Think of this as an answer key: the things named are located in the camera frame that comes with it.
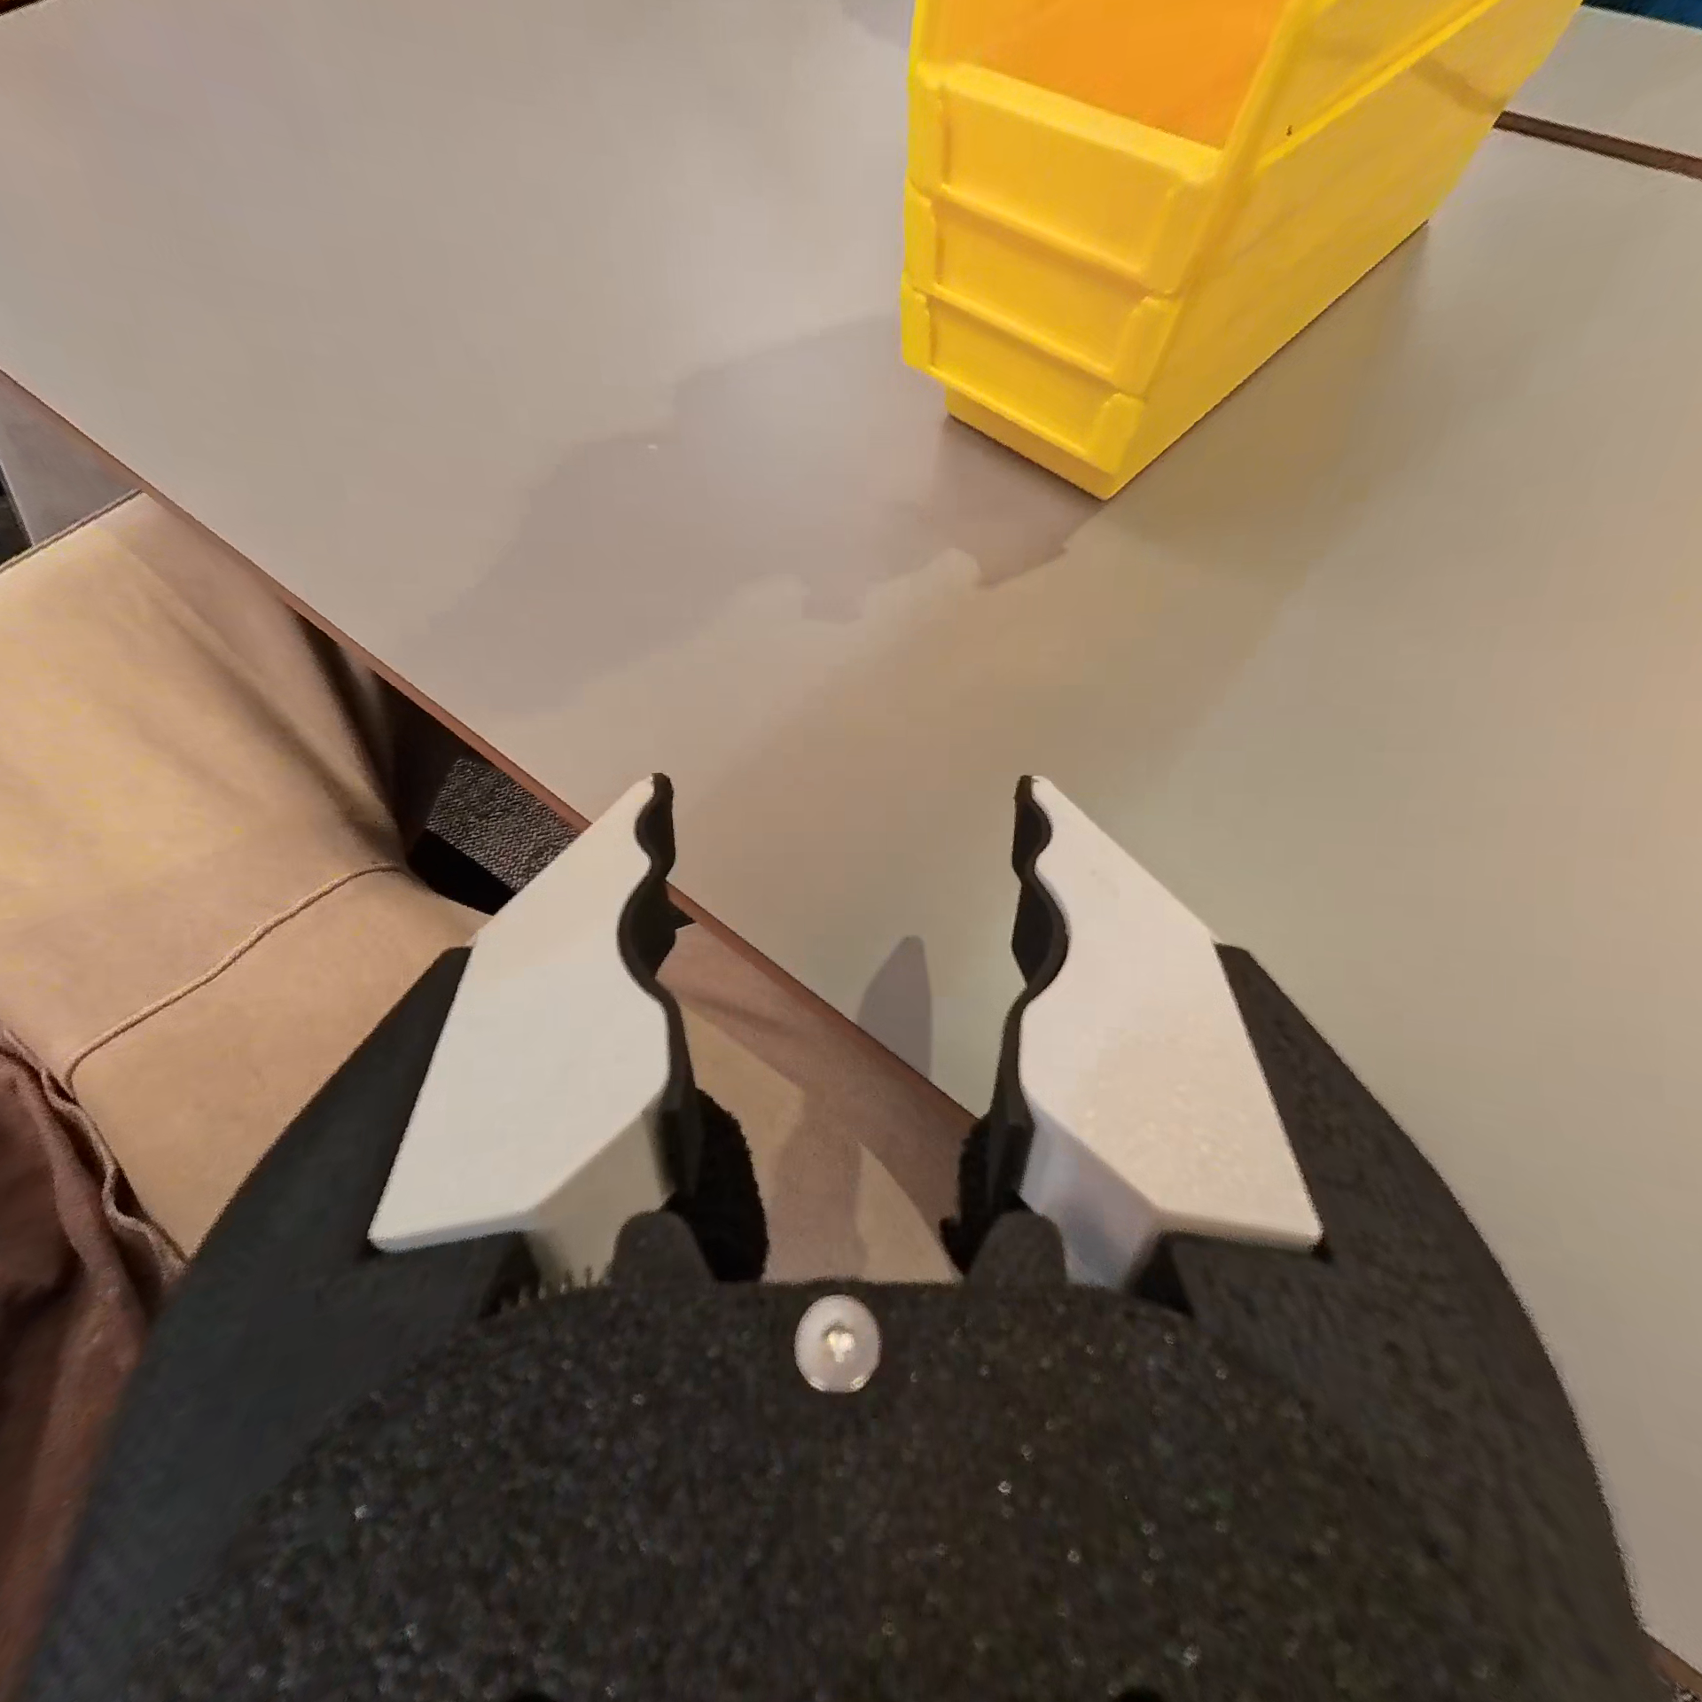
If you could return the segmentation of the person's beige trousers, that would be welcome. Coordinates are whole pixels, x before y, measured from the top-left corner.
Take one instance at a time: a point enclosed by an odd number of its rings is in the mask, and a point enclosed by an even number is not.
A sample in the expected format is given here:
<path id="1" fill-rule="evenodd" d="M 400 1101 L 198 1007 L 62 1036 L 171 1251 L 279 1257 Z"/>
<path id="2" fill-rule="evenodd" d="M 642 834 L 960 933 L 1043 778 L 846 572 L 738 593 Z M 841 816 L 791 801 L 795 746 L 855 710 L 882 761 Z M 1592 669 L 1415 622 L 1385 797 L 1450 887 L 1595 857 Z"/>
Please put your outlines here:
<path id="1" fill-rule="evenodd" d="M 408 863 L 437 728 L 153 499 L 6 568 L 3 606 L 5 1033 L 186 1263 L 425 971 L 454 1000 L 495 916 Z M 700 926 L 660 978 L 752 1149 L 762 1276 L 951 1283 L 966 1114 Z"/>

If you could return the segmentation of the person's brown top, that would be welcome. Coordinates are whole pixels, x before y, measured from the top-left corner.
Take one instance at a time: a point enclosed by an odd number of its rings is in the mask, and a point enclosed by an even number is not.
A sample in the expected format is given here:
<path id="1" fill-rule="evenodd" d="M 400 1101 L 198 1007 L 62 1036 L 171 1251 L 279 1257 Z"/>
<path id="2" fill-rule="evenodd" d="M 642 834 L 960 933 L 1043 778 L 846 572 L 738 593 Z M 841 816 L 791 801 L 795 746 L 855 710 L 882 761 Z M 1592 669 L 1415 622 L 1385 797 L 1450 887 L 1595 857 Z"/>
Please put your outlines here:
<path id="1" fill-rule="evenodd" d="M 122 1390 L 180 1269 L 93 1121 L 5 1033 L 5 1687 L 36 1645 Z"/>

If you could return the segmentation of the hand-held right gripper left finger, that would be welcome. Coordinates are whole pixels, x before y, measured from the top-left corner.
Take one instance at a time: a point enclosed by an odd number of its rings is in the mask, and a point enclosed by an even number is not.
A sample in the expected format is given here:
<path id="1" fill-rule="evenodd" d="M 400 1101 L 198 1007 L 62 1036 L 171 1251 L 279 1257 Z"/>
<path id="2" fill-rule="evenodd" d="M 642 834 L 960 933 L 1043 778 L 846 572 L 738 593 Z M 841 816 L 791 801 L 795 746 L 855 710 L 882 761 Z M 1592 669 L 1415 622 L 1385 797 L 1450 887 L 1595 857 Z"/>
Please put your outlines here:
<path id="1" fill-rule="evenodd" d="M 664 1212 L 716 1278 L 762 1276 L 752 1149 L 700 1089 L 660 978 L 672 865 L 672 785 L 644 776 L 480 926 L 368 1224 L 377 1251 L 518 1235 L 545 1284 L 596 1284 L 625 1225 Z"/>

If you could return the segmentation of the grey desk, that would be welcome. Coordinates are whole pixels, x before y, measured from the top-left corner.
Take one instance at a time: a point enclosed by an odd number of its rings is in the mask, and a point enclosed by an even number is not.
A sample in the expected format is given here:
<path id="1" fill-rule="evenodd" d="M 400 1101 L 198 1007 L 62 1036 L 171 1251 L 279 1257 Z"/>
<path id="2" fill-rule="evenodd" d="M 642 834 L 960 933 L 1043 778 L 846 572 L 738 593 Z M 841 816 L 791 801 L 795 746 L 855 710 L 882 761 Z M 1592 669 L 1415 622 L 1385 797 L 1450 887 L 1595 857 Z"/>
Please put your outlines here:
<path id="1" fill-rule="evenodd" d="M 986 1107 L 1037 773 L 1444 1176 L 1698 1667 L 1698 182 L 1492 134 L 1110 503 L 899 355 L 897 4 L 38 4 L 5 376 Z"/>

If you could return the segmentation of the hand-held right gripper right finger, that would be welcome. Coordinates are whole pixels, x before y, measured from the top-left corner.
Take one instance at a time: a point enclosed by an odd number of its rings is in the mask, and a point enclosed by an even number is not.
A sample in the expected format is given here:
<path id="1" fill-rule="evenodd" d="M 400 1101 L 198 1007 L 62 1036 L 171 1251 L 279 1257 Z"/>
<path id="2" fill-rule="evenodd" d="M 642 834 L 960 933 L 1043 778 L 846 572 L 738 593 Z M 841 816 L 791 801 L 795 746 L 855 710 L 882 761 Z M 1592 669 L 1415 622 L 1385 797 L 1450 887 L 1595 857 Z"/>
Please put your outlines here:
<path id="1" fill-rule="evenodd" d="M 1313 1255 L 1326 1225 L 1218 938 L 1052 779 L 1013 795 L 1019 988 L 944 1248 L 969 1273 L 1034 1213 L 1080 1284 L 1128 1290 L 1169 1240 Z"/>

